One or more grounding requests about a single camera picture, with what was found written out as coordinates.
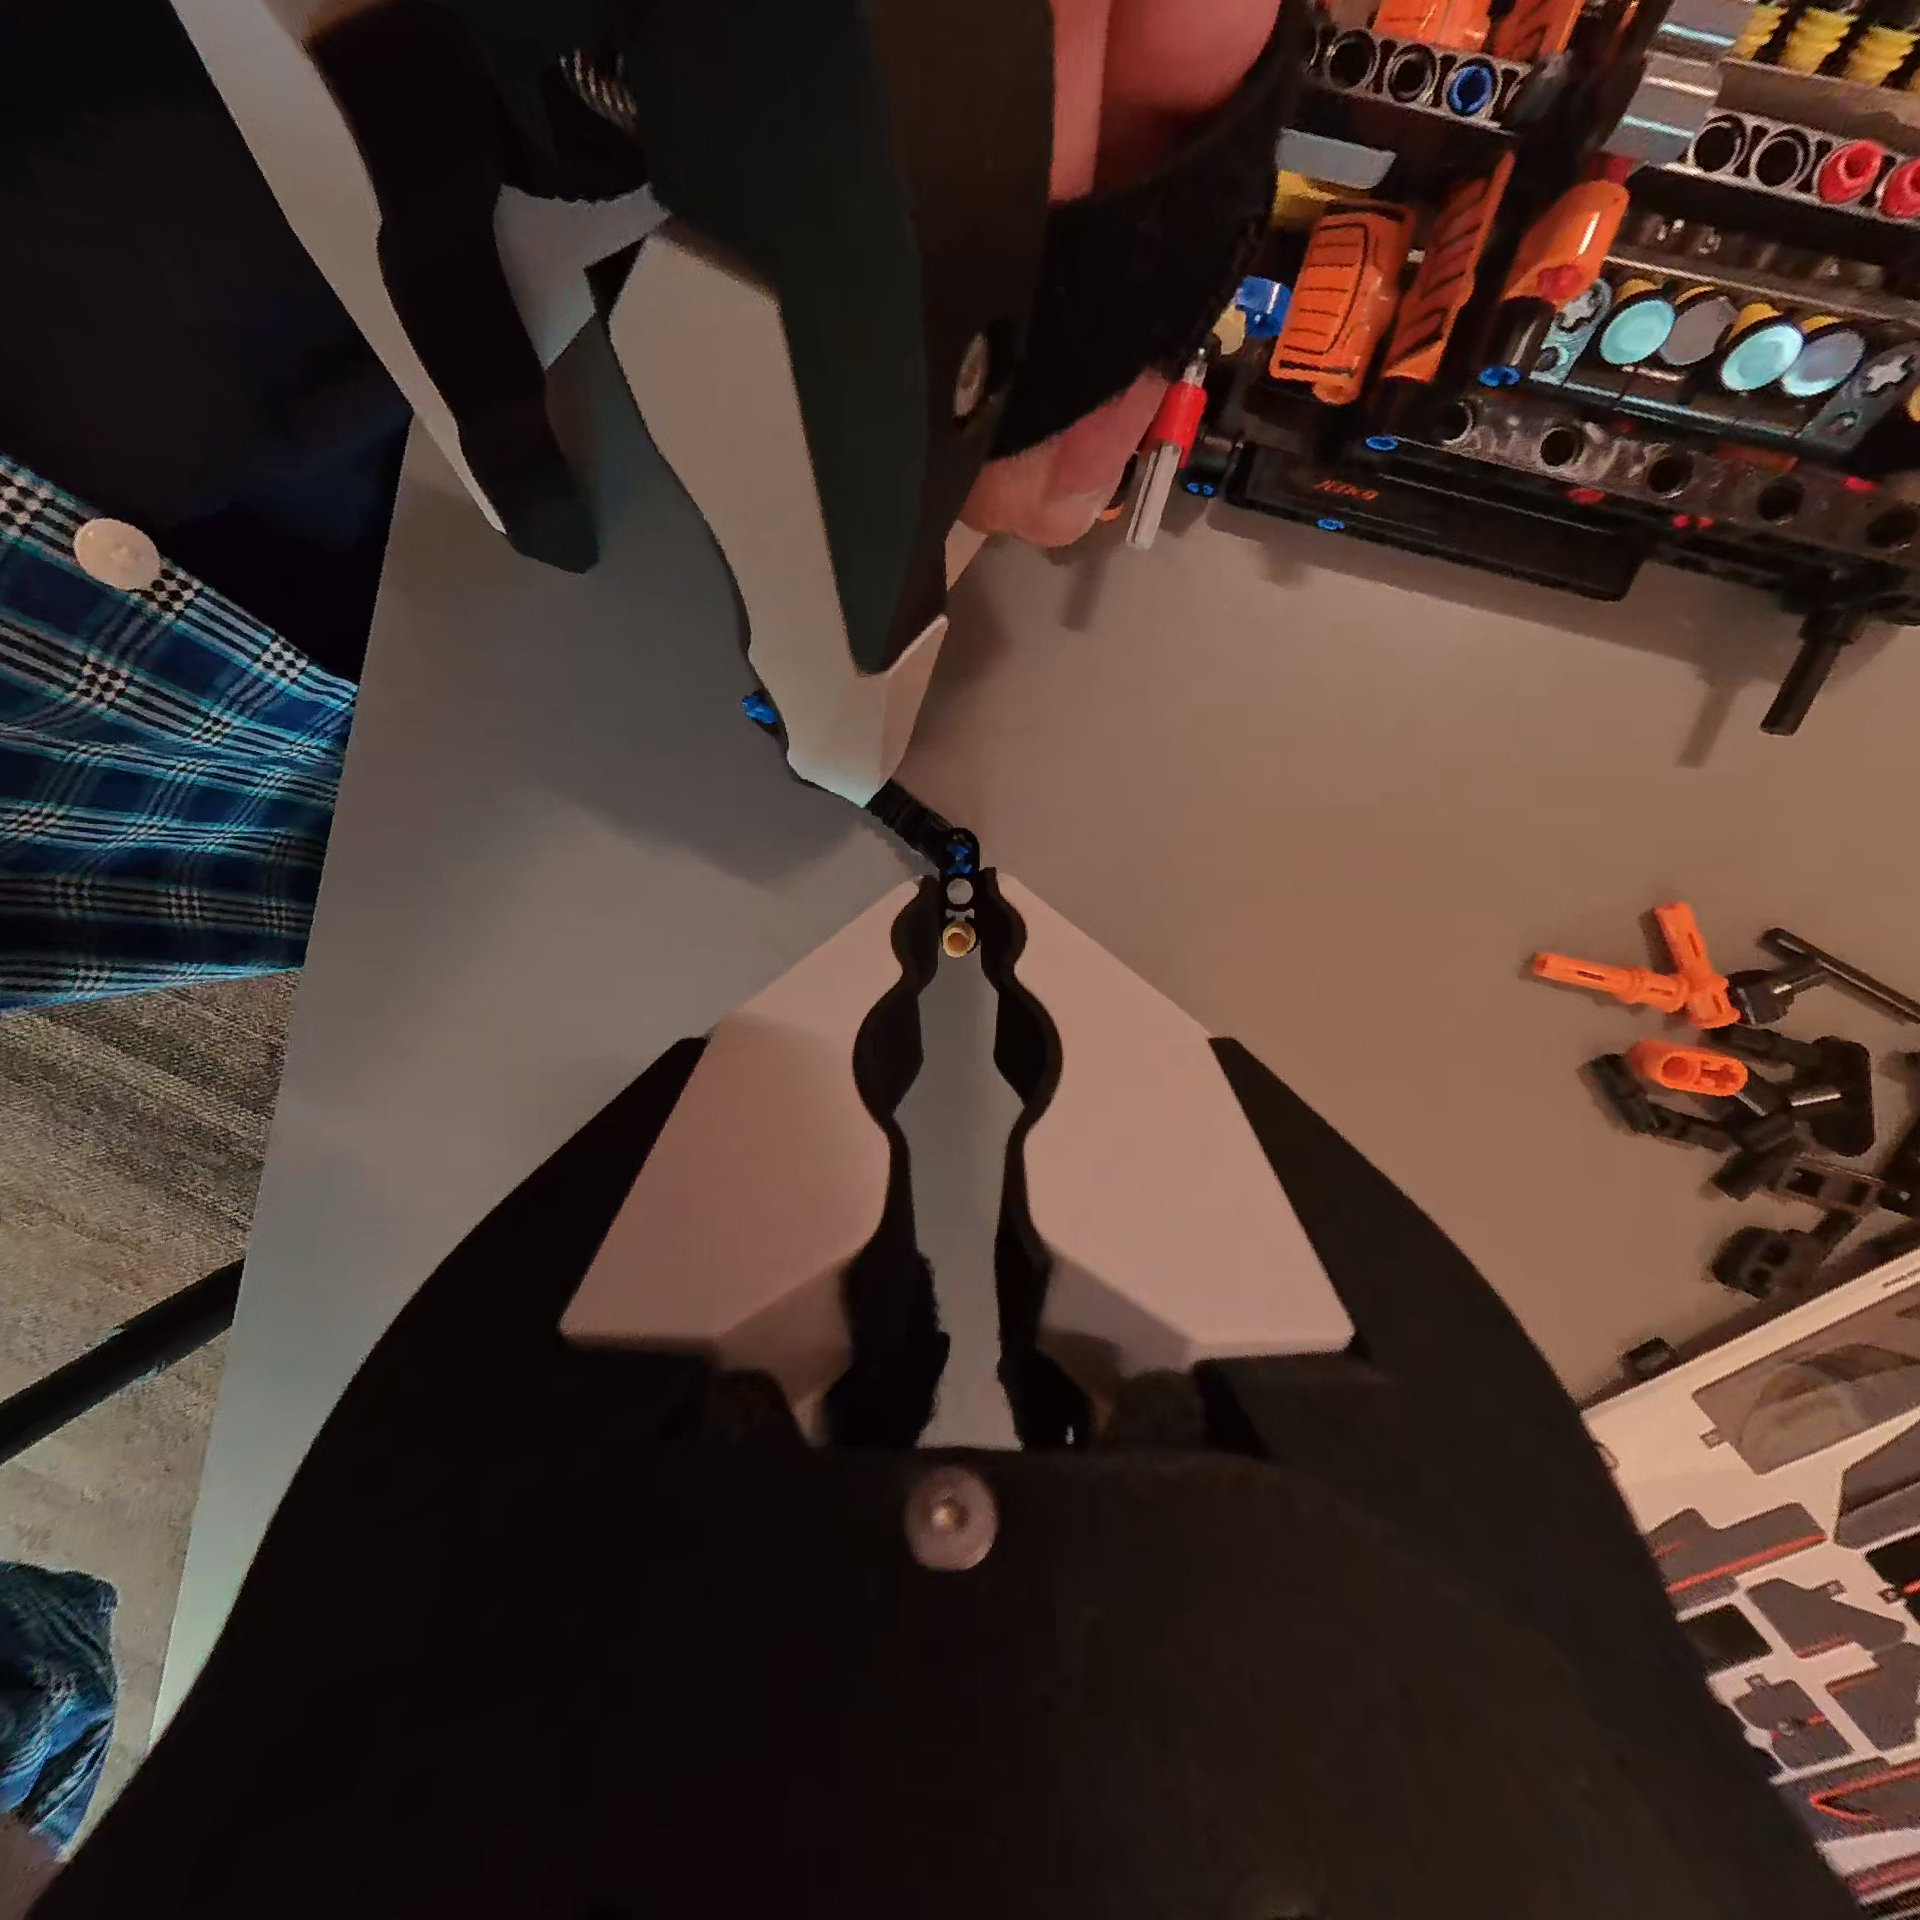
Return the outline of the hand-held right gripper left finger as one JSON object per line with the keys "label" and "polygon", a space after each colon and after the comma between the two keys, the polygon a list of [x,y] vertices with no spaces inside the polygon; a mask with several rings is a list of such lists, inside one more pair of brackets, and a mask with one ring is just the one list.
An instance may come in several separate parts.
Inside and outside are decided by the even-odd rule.
{"label": "hand-held right gripper left finger", "polygon": [[945,1373],[899,1111],[938,880],[899,884],[698,1046],[560,1330],[769,1375],[837,1447],[915,1447]]}

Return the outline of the black lego gear rack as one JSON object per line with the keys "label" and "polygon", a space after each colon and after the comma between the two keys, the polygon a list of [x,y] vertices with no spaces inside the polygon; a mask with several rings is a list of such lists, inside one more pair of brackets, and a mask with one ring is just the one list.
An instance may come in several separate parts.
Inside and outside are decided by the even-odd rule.
{"label": "black lego gear rack", "polygon": [[[761,733],[769,733],[786,751],[786,727],[766,687],[747,693],[741,708]],[[941,880],[974,880],[981,874],[981,850],[972,830],[946,820],[899,779],[885,781],[862,807],[896,842],[930,864]]]}

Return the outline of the sticker sheet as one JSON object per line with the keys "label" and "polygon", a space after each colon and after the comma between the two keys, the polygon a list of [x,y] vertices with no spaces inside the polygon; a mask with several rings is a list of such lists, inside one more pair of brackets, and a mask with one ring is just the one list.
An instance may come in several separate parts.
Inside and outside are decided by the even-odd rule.
{"label": "sticker sheet", "polygon": [[1917,1252],[1582,1418],[1762,1779],[1866,1915],[1915,1915]]}

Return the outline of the black metal bar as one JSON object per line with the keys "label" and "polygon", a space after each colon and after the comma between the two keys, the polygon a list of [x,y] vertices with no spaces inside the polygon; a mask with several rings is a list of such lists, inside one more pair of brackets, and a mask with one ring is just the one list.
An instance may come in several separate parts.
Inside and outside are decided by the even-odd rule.
{"label": "black metal bar", "polygon": [[110,1328],[78,1357],[19,1388],[3,1400],[3,1462],[35,1448],[131,1384],[156,1378],[224,1335],[244,1278],[228,1261],[204,1280]]}

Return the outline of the black lego axle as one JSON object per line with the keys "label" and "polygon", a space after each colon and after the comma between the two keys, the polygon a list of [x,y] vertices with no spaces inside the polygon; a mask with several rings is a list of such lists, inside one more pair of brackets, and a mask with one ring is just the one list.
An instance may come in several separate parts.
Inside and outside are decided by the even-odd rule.
{"label": "black lego axle", "polygon": [[1882,1011],[1899,1023],[1917,1023],[1917,996],[1906,995],[1878,976],[1867,974],[1854,962],[1837,957],[1829,949],[1819,949],[1788,928],[1765,928],[1761,934],[1765,952],[1789,964],[1793,968],[1812,971],[1821,980],[1830,980],[1867,1006]]}

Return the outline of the person's left hand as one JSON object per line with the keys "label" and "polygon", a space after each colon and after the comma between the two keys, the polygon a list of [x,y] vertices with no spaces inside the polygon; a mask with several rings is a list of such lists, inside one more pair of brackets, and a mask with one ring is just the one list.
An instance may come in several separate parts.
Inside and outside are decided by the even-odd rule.
{"label": "person's left hand", "polygon": [[[1262,55],[1277,2],[1054,2],[1046,199],[1067,206],[1152,172]],[[984,536],[1060,547],[1109,508],[1165,378],[1141,368],[1058,435],[985,463],[963,508]]]}

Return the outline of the plaid shirt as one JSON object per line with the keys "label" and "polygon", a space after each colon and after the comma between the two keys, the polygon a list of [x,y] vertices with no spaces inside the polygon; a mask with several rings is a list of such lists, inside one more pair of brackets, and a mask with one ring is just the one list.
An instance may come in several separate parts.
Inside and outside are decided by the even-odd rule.
{"label": "plaid shirt", "polygon": [[248,1243],[395,478],[156,543],[5,462],[5,1373]]}

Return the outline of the lego car chassis assembly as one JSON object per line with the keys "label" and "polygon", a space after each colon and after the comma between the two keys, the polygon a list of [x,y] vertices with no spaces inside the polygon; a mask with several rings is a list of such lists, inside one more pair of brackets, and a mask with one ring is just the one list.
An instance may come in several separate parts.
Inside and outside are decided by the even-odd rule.
{"label": "lego car chassis assembly", "polygon": [[1310,4],[1180,487],[1617,603],[1917,619],[1915,4]]}

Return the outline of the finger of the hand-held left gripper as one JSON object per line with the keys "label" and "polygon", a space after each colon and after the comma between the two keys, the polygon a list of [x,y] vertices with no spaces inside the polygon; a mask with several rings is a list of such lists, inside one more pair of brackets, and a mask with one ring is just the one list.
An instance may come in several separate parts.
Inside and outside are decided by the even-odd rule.
{"label": "finger of the hand-held left gripper", "polygon": [[294,237],[473,506],[588,571],[546,374],[664,210],[602,4],[181,2]]}
{"label": "finger of the hand-held left gripper", "polygon": [[793,772],[850,803],[896,775],[949,634],[854,663],[777,294],[686,223],[635,253],[611,320],[646,431],[732,571]]}

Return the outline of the pile of black lego pieces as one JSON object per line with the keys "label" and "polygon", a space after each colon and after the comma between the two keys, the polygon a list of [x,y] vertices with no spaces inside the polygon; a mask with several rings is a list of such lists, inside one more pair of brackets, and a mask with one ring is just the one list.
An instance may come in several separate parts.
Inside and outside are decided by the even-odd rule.
{"label": "pile of black lego pieces", "polygon": [[1915,1230],[1915,1119],[1882,1146],[1878,1069],[1867,1046],[1786,1031],[1797,1002],[1843,988],[1773,956],[1771,966],[1733,974],[1730,986],[1742,1019],[1696,1045],[1747,1062],[1739,1095],[1650,1088],[1628,1069],[1625,1052],[1590,1059],[1582,1075],[1628,1134],[1713,1154],[1710,1189],[1718,1195],[1768,1197],[1816,1213],[1801,1227],[1737,1227],[1710,1260],[1718,1287],[1768,1302],[1821,1283],[1843,1245],[1874,1221]]}

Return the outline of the dark blue undershirt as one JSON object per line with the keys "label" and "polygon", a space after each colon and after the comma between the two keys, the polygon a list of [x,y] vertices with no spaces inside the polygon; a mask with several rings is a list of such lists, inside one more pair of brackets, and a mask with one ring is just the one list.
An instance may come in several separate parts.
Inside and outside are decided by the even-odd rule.
{"label": "dark blue undershirt", "polygon": [[3,4],[3,450],[364,671],[412,410],[163,2]]}

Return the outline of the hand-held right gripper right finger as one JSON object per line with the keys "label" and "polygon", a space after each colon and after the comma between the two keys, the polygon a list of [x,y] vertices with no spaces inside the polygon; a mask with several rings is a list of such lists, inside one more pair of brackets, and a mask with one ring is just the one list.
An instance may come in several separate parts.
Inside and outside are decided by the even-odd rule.
{"label": "hand-held right gripper right finger", "polygon": [[994,1232],[1017,1443],[1092,1443],[1141,1375],[1345,1354],[1354,1319],[1209,1031],[1001,874],[981,971],[1017,1100]]}

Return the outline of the orange lego axle pin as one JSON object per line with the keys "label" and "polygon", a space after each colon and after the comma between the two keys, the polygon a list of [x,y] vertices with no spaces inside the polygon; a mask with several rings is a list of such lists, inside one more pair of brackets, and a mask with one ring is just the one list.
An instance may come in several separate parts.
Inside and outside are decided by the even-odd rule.
{"label": "orange lego axle pin", "polygon": [[1737,1008],[1730,978],[1722,974],[1710,956],[1706,936],[1690,902],[1658,902],[1650,917],[1661,932],[1676,978],[1678,998],[1674,1011],[1708,1031],[1737,1023]]}
{"label": "orange lego axle pin", "polygon": [[1690,986],[1681,974],[1653,966],[1612,966],[1587,962],[1560,951],[1536,951],[1526,971],[1557,988],[1595,995],[1624,1006],[1644,1006],[1665,1016],[1690,1008]]}

